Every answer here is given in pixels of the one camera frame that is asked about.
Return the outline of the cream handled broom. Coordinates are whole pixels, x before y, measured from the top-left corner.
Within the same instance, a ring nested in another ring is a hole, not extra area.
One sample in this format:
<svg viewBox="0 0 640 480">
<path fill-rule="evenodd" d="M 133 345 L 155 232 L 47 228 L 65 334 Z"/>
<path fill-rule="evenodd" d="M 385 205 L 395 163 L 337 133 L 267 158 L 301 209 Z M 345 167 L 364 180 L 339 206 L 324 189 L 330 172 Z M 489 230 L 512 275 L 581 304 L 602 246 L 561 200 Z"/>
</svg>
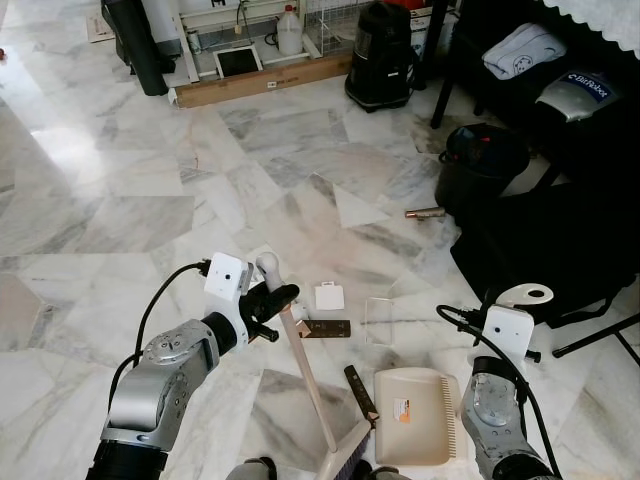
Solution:
<svg viewBox="0 0 640 480">
<path fill-rule="evenodd" d="M 261 253 L 255 261 L 257 269 L 261 271 L 264 284 L 270 291 L 285 284 L 280 275 L 279 259 L 273 252 Z M 323 433 L 326 451 L 323 461 L 320 462 L 316 471 L 316 480 L 351 480 L 352 472 L 355 470 L 357 462 L 364 460 L 364 454 L 369 445 L 372 428 L 369 421 L 361 419 L 352 426 L 352 429 L 339 439 L 335 435 L 335 429 L 330 425 L 329 417 L 326 415 L 326 403 L 321 392 L 320 385 L 314 376 L 306 348 L 303 347 L 300 332 L 297 329 L 297 317 L 293 314 L 293 305 L 287 312 L 280 315 L 284 329 L 284 337 L 288 339 L 289 347 L 296 361 L 303 384 L 305 384 L 308 398 L 311 399 L 312 406 L 320 422 L 321 433 Z"/>
</svg>

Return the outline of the cream dustpan with loop handle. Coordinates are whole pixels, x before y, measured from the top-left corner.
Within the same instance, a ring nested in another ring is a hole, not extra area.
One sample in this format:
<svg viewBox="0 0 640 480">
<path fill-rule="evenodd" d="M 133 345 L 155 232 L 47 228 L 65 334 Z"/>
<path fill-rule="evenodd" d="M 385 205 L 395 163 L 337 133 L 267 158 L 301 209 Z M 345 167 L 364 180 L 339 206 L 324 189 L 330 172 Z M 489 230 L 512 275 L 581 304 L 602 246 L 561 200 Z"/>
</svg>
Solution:
<svg viewBox="0 0 640 480">
<path fill-rule="evenodd" d="M 547 435 L 547 430 L 539 403 L 525 378 L 526 366 L 518 369 L 504 353 L 495 351 L 494 344 L 483 337 L 483 330 L 490 306 L 527 312 L 527 307 L 543 305 L 550 298 L 552 292 L 545 285 L 525 283 L 498 294 L 480 310 L 463 312 L 447 305 L 438 308 L 445 321 L 475 338 L 477 343 L 471 365 L 475 357 L 488 355 L 506 361 L 516 370 L 518 406 L 522 411 L 525 404 L 534 408 L 540 436 Z M 435 466 L 456 458 L 460 453 L 460 431 L 465 430 L 462 416 L 467 384 L 468 381 L 465 387 L 460 387 L 453 376 L 429 367 L 397 367 L 376 372 L 374 402 L 380 415 L 378 426 L 374 428 L 376 461 L 389 466 Z M 529 440 L 524 419 L 521 428 Z M 543 458 L 543 461 L 559 476 L 553 457 Z"/>
</svg>

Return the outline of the clear plastic piece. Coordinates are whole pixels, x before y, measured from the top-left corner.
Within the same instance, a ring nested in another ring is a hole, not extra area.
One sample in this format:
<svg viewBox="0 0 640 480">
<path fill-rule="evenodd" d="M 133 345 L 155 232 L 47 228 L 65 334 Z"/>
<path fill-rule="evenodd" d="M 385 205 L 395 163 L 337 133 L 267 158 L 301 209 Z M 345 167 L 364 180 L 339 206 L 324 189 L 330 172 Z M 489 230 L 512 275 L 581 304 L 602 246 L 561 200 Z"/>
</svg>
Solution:
<svg viewBox="0 0 640 480">
<path fill-rule="evenodd" d="M 365 342 L 390 347 L 396 343 L 396 305 L 388 298 L 370 297 L 365 302 Z"/>
</svg>

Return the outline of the grey left robot foot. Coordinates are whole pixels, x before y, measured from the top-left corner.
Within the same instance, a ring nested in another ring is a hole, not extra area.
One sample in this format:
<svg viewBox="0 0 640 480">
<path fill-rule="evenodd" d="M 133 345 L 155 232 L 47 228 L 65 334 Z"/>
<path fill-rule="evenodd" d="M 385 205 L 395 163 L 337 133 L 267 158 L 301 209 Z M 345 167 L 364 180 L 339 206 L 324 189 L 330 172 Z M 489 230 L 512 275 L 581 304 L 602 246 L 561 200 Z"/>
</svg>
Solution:
<svg viewBox="0 0 640 480">
<path fill-rule="evenodd" d="M 278 471 L 270 457 L 248 458 L 234 467 L 224 480 L 278 480 Z"/>
</svg>

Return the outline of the grey robot foot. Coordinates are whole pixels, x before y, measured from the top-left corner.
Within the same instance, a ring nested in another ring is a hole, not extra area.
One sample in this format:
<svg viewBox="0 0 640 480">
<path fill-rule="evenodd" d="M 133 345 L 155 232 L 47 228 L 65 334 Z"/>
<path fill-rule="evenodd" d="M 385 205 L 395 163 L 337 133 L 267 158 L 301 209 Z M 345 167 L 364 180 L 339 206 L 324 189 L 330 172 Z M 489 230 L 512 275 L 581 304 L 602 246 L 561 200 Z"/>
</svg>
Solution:
<svg viewBox="0 0 640 480">
<path fill-rule="evenodd" d="M 234 467 L 224 480 L 278 480 L 278 471 L 270 457 L 248 458 Z"/>
<path fill-rule="evenodd" d="M 352 472 L 351 480 L 411 480 L 394 467 L 372 467 L 369 462 L 361 460 L 357 462 Z"/>
</svg>

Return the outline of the grey right robot foot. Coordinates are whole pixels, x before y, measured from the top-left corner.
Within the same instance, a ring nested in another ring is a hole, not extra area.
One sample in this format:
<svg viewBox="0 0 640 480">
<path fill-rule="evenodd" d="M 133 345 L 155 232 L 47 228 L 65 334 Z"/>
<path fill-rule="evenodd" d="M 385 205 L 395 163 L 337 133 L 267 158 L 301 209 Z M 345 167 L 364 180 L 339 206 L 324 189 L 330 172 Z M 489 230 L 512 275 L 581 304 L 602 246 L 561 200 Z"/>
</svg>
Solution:
<svg viewBox="0 0 640 480">
<path fill-rule="evenodd" d="M 357 462 L 352 472 L 351 480 L 411 480 L 394 467 L 372 467 L 369 462 L 361 460 Z"/>
</svg>

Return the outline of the long wooden plank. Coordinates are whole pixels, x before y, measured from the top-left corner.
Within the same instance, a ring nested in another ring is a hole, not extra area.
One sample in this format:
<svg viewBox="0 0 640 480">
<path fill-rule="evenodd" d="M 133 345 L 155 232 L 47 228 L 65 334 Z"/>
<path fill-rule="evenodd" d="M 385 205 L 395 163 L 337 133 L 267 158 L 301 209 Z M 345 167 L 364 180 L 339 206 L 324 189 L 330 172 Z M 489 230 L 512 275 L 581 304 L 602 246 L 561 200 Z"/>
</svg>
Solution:
<svg viewBox="0 0 640 480">
<path fill-rule="evenodd" d="M 172 91 L 172 101 L 179 109 L 200 108 L 234 99 L 242 99 L 275 90 L 307 84 L 324 79 L 346 76 L 352 63 L 351 52 L 328 58 L 302 61 L 288 67 L 260 70 L 227 79 L 212 79 L 183 84 Z"/>
</svg>

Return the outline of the black lidded bucket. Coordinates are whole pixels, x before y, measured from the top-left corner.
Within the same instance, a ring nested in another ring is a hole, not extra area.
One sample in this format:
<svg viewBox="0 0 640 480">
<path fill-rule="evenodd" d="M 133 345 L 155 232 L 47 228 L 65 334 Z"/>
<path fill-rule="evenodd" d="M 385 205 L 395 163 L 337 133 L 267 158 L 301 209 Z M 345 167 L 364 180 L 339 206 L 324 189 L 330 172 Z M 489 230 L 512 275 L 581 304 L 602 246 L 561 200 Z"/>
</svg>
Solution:
<svg viewBox="0 0 640 480">
<path fill-rule="evenodd" d="M 531 154 L 524 138 L 486 123 L 462 125 L 445 138 L 435 201 L 449 215 L 495 198 L 524 173 Z"/>
</svg>

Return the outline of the white framed dark panel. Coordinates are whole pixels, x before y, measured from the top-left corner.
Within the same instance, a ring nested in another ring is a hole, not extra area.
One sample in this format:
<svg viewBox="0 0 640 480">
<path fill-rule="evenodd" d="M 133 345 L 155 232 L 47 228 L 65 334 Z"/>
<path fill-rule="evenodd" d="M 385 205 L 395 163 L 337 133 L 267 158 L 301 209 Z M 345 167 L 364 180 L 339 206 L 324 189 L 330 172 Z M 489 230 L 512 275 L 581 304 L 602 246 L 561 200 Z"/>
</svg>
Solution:
<svg viewBox="0 0 640 480">
<path fill-rule="evenodd" d="M 214 56 L 215 67 L 221 79 L 262 70 L 262 61 L 255 45 L 229 47 L 229 49 L 215 51 Z"/>
</svg>

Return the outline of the black canister vacuum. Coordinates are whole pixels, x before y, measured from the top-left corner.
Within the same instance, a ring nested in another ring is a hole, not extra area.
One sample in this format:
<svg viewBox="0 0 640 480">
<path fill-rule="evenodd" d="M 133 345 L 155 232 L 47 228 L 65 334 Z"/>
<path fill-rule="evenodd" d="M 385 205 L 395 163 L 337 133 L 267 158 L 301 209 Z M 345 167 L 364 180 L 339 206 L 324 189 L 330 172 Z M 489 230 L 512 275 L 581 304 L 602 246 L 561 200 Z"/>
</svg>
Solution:
<svg viewBox="0 0 640 480">
<path fill-rule="evenodd" d="M 383 0 L 361 10 L 344 91 L 366 113 L 403 108 L 410 100 L 410 19 L 410 10 Z"/>
</svg>

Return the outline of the black metal stand foot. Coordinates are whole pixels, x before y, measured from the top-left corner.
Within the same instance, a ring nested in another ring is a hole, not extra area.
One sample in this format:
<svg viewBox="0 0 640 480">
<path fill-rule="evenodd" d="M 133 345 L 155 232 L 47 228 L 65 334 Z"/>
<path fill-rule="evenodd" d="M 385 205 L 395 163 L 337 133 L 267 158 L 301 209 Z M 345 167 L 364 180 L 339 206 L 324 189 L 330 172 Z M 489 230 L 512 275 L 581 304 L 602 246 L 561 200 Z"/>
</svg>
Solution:
<svg viewBox="0 0 640 480">
<path fill-rule="evenodd" d="M 632 357 L 632 360 L 635 361 L 635 364 L 640 365 L 639 353 L 637 353 L 636 349 L 632 347 L 631 344 L 628 343 L 625 338 L 622 337 L 622 330 L 631 328 L 631 326 L 636 326 L 639 323 L 640 323 L 640 315 L 639 314 L 632 315 L 630 317 L 627 317 L 627 319 L 625 320 L 618 321 L 618 323 L 616 324 L 607 326 L 607 328 L 599 330 L 599 332 L 586 335 L 586 337 L 580 340 L 576 340 L 576 342 L 567 344 L 567 346 L 553 349 L 552 356 L 554 358 L 562 358 L 566 355 L 570 355 L 570 353 L 572 352 L 577 351 L 577 349 L 590 346 L 590 344 L 599 342 L 599 340 L 602 340 L 608 337 L 613 337 L 613 338 L 616 338 L 618 342 L 622 344 L 622 347 L 626 349 L 626 352 L 628 353 L 628 355 Z"/>
</svg>

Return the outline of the white plastic jug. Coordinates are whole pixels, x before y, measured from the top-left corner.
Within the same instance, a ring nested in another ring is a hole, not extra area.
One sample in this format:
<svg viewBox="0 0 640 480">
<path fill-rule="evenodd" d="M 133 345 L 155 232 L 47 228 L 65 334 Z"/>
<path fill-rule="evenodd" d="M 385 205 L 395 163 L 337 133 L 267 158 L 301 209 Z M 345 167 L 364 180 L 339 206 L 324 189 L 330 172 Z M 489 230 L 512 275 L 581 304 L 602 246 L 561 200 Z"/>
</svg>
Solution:
<svg viewBox="0 0 640 480">
<path fill-rule="evenodd" d="M 276 20 L 276 46 L 283 56 L 300 55 L 305 50 L 301 19 L 292 4 L 285 4 Z"/>
</svg>

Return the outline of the black table leg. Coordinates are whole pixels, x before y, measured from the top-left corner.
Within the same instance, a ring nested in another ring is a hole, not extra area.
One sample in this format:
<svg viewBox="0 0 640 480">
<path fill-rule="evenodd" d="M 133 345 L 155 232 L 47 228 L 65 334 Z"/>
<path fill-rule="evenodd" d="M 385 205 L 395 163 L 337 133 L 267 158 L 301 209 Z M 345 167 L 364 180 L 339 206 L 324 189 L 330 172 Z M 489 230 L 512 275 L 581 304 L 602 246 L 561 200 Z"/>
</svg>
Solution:
<svg viewBox="0 0 640 480">
<path fill-rule="evenodd" d="M 454 81 L 447 73 L 443 73 L 442 68 L 436 64 L 436 50 L 442 40 L 442 32 L 445 24 L 445 14 L 449 10 L 452 0 L 429 0 L 430 15 L 428 22 L 428 32 L 426 32 L 424 50 L 420 55 L 419 65 L 417 65 L 417 73 L 421 74 L 422 79 L 428 76 L 439 76 L 443 79 L 442 87 L 439 88 L 439 95 L 436 97 L 433 114 L 429 125 L 433 129 L 438 129 L 445 115 L 449 96 L 451 96 Z"/>
</svg>

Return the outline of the large black fabric bag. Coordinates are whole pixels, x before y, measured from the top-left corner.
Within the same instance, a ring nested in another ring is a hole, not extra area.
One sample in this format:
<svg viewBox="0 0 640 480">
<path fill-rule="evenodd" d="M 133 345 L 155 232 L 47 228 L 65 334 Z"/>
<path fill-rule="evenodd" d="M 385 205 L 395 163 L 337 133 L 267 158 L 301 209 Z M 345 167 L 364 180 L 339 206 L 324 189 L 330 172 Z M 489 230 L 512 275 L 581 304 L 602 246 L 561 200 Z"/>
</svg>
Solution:
<svg viewBox="0 0 640 480">
<path fill-rule="evenodd" d="M 639 274 L 639 188 L 563 183 L 494 198 L 460 219 L 451 256 L 480 300 L 538 283 L 550 301 L 527 307 L 562 328 L 600 316 Z"/>
</svg>

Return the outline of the black cylinder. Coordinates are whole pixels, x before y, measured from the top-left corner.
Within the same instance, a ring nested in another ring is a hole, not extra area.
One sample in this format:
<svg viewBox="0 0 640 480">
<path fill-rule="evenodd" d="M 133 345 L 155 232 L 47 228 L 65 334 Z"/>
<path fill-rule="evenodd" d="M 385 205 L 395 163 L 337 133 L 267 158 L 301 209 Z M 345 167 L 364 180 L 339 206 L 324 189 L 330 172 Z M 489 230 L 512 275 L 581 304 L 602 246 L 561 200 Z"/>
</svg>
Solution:
<svg viewBox="0 0 640 480">
<path fill-rule="evenodd" d="M 116 54 L 138 77 L 147 96 L 166 96 L 169 86 L 164 74 L 174 73 L 177 64 L 156 45 L 145 5 L 141 0 L 100 0 L 105 22 L 115 35 Z"/>
</svg>

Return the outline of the white cylinder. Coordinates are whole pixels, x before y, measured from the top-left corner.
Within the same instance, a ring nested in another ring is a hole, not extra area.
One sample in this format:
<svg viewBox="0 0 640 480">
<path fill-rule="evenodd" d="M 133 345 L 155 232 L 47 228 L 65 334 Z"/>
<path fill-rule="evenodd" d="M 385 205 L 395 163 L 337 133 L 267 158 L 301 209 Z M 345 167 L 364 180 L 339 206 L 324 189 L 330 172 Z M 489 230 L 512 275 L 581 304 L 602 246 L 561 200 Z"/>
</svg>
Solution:
<svg viewBox="0 0 640 480">
<path fill-rule="evenodd" d="M 180 0 L 141 0 L 141 3 L 157 49 L 164 55 L 180 55 L 182 33 L 172 19 L 180 14 Z"/>
</svg>

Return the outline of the white soft bag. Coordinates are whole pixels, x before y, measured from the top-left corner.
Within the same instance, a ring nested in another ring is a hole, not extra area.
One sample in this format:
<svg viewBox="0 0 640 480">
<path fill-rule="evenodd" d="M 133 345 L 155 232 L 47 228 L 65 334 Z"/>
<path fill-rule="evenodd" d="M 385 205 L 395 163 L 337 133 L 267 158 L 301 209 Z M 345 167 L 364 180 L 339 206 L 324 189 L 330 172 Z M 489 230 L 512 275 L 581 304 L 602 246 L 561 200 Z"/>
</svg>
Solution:
<svg viewBox="0 0 640 480">
<path fill-rule="evenodd" d="M 499 81 L 521 76 L 526 70 L 544 61 L 553 61 L 566 55 L 568 47 L 547 28 L 525 23 L 490 47 L 481 56 L 484 67 Z"/>
</svg>

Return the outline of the grey bag with blue label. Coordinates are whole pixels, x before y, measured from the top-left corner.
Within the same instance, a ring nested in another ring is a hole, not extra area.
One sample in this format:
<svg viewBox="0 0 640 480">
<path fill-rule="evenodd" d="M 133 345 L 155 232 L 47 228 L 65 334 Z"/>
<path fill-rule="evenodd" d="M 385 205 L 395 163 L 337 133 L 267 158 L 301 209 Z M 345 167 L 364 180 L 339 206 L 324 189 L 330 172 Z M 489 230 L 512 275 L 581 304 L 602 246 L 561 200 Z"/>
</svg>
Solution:
<svg viewBox="0 0 640 480">
<path fill-rule="evenodd" d="M 621 92 L 605 81 L 603 74 L 568 70 L 550 82 L 536 102 L 558 111 L 567 122 L 577 122 L 613 104 L 620 96 Z"/>
</svg>

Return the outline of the white lace tablecloth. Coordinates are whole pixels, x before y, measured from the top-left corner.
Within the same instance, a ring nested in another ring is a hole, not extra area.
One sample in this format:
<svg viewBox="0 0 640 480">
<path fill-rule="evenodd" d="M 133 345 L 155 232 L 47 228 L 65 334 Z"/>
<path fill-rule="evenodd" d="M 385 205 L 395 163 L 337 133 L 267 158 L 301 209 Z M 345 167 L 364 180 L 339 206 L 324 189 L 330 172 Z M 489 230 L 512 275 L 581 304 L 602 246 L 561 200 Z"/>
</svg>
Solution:
<svg viewBox="0 0 640 480">
<path fill-rule="evenodd" d="M 584 24 L 604 40 L 636 56 L 639 45 L 640 0 L 539 0 L 541 4 L 566 14 L 575 24 Z"/>
</svg>

